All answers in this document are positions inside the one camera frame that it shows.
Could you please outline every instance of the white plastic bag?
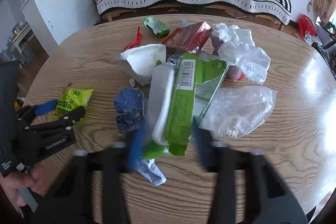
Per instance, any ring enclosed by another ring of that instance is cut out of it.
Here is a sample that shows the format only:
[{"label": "white plastic bag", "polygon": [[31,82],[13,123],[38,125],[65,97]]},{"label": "white plastic bag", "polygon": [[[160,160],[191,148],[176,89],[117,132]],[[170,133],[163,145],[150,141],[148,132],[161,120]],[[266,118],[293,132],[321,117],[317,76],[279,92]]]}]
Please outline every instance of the white plastic bag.
[{"label": "white plastic bag", "polygon": [[223,41],[218,55],[230,66],[236,66],[248,80],[263,84],[271,59],[266,52],[255,46],[251,30],[240,29],[237,25],[227,27],[224,23],[215,24],[212,34]]},{"label": "white plastic bag", "polygon": [[270,116],[277,93],[265,86],[220,88],[200,127],[209,130],[213,138],[247,135]]}]

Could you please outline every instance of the green snack wrapper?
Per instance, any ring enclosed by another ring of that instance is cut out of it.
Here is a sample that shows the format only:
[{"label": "green snack wrapper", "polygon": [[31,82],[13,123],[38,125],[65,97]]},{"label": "green snack wrapper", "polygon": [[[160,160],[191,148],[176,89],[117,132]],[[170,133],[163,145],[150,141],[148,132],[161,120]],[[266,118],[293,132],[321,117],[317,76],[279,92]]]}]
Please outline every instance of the green snack wrapper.
[{"label": "green snack wrapper", "polygon": [[55,109],[56,112],[51,116],[54,119],[59,119],[59,117],[76,109],[79,106],[83,106],[86,109],[92,92],[93,87],[88,87],[86,90],[78,90],[73,88],[67,89],[65,92],[63,92],[62,97],[58,100]]},{"label": "green snack wrapper", "polygon": [[192,118],[202,120],[227,70],[227,63],[219,59],[207,60],[193,53],[181,55],[165,128],[165,140],[173,155],[184,156]]},{"label": "green snack wrapper", "polygon": [[167,27],[161,20],[155,17],[147,17],[143,20],[143,24],[155,34],[158,38],[165,37],[169,34],[169,27]]}]

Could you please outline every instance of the green foil wrapper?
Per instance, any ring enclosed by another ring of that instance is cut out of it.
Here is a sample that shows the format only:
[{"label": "green foil wrapper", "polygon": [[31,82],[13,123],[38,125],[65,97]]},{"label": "green foil wrapper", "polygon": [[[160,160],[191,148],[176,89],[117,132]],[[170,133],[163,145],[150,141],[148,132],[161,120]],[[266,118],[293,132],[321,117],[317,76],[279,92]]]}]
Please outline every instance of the green foil wrapper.
[{"label": "green foil wrapper", "polygon": [[143,24],[158,38],[165,37],[169,34],[169,27],[155,17],[145,18]]}]

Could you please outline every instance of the wooden table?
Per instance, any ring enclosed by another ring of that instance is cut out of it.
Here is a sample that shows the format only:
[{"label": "wooden table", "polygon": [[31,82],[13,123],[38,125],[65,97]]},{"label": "wooden table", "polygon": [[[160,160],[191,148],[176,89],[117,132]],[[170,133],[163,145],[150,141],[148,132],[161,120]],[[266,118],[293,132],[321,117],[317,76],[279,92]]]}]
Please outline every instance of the wooden table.
[{"label": "wooden table", "polygon": [[[277,30],[236,19],[203,15],[160,15],[171,31],[190,23],[225,22],[252,30],[257,46],[271,57],[265,86],[278,91],[275,109],[267,121],[247,137],[227,142],[236,149],[259,148],[285,178],[308,213],[336,183],[336,83],[322,57],[304,42]],[[130,76],[113,59],[135,40],[141,26],[142,44],[159,42],[142,25],[144,17],[99,25],[68,37],[46,61],[28,95],[27,104],[59,98],[62,89],[94,86],[85,118],[75,125],[77,143],[47,159],[55,174],[75,149],[99,151],[118,138],[114,97],[129,87]],[[212,51],[207,42],[205,49]],[[247,80],[225,81],[223,86],[252,85]],[[37,122],[50,121],[40,117]],[[195,159],[192,145],[185,157],[156,160],[167,177],[155,187],[141,175],[124,176],[124,190],[133,223],[205,223],[210,208],[214,174],[205,173]],[[101,222],[101,175],[94,174],[96,221]],[[244,193],[238,188],[237,216],[241,219]]]}]

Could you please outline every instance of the red plastic bag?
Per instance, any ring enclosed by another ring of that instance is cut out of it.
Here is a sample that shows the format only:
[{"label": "red plastic bag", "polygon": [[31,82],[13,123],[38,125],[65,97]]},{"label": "red plastic bag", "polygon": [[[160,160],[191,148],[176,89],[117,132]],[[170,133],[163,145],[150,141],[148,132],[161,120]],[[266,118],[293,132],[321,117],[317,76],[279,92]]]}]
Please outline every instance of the red plastic bag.
[{"label": "red plastic bag", "polygon": [[314,24],[306,15],[302,15],[299,19],[299,32],[303,37],[305,37],[306,32],[316,35]]}]

